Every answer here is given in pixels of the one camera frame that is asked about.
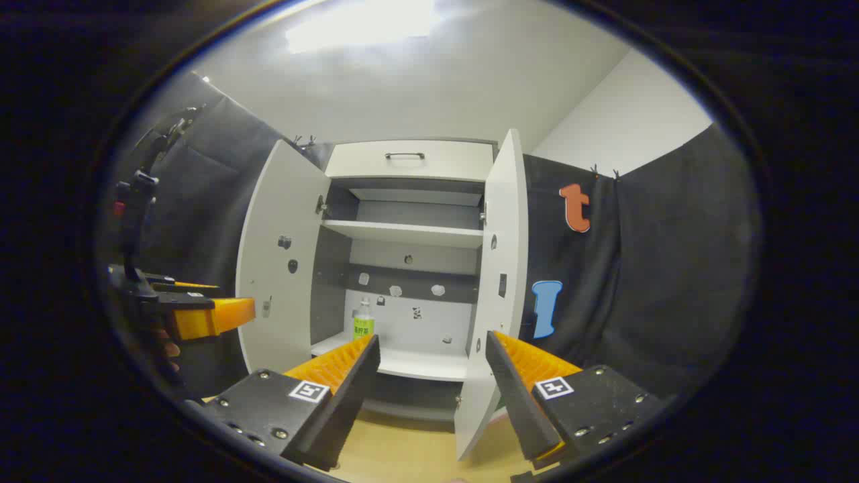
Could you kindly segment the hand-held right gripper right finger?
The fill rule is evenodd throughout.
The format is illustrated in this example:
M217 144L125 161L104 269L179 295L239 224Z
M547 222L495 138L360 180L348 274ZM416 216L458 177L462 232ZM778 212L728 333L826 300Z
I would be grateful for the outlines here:
M487 333L485 355L535 470L606 458L668 406L607 365L582 369L501 332Z

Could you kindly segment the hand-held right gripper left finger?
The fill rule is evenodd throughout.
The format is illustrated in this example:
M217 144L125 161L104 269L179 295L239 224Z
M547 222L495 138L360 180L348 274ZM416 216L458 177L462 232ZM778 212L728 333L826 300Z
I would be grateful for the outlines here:
M380 362L380 340L368 334L285 373L256 370L202 404L201 415L245 446L328 471Z

